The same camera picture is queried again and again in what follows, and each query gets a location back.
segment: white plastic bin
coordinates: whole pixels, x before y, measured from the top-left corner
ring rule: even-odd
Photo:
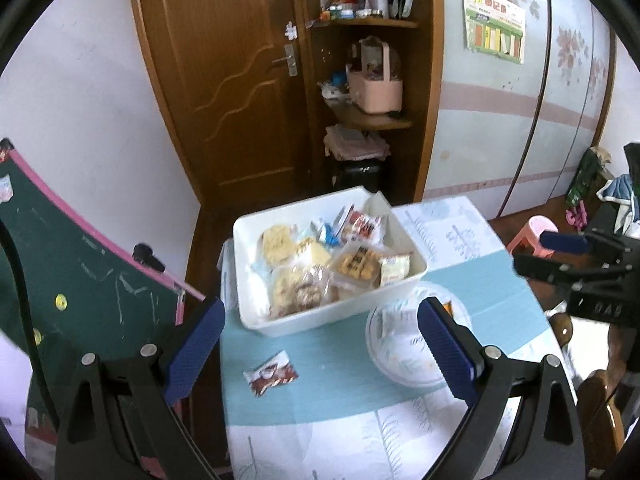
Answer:
[[[336,301],[281,319],[269,319],[267,286],[251,268],[262,232],[274,224],[297,224],[305,228],[315,218],[332,221],[343,206],[351,204],[357,210],[372,216],[388,215],[385,245],[398,253],[412,253],[409,276],[398,283],[365,292],[355,298]],[[240,217],[234,224],[234,252],[242,324],[272,337],[308,330],[366,312],[389,301],[402,300],[427,270],[420,251],[391,211],[391,206],[382,193],[371,194],[363,187],[353,187]]]

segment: door handle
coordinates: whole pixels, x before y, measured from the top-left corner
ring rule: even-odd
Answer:
[[[281,63],[283,61],[287,62],[287,67],[289,68],[289,77],[295,77],[298,75],[298,66],[296,64],[296,51],[293,49],[293,45],[287,43],[284,46],[285,57],[279,57],[278,59],[274,59],[271,61],[272,65]]]

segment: tablecloth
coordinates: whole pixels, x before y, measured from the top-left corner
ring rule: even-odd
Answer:
[[[482,345],[525,360],[561,357],[526,280],[514,274],[511,256],[465,196],[400,206],[394,213],[428,263],[424,279],[460,298]],[[466,404],[444,382],[409,388],[383,375],[367,352],[367,313],[279,338],[245,329],[231,240],[220,267],[228,309],[220,340],[223,401],[236,480],[421,478]],[[300,378],[255,397],[242,372],[281,350]],[[494,469],[517,402],[509,401],[478,478]]]

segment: pink stool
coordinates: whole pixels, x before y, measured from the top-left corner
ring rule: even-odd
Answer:
[[[529,221],[524,224],[524,227],[520,229],[520,232],[516,235],[516,237],[511,240],[511,243],[507,246],[507,250],[510,253],[513,253],[513,250],[519,244],[529,244],[533,247],[533,255],[540,256],[541,258],[548,258],[554,252],[545,249],[540,245],[540,234],[543,231],[554,231],[558,232],[558,228],[556,224],[554,224],[549,218],[546,216],[532,216]]]

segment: green chalkboard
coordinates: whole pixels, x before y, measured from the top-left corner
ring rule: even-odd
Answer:
[[[33,326],[42,336],[38,354],[62,416],[82,355],[94,352],[103,360],[117,359],[135,355],[143,344],[161,342],[175,325],[181,292],[113,253],[98,241],[100,235],[92,236],[54,204],[25,171],[30,170],[19,156],[0,162],[0,179],[8,175],[13,189],[13,196],[0,203],[0,218],[22,261]],[[14,279],[1,250],[0,330],[26,350]],[[33,385],[28,405],[44,413]]]

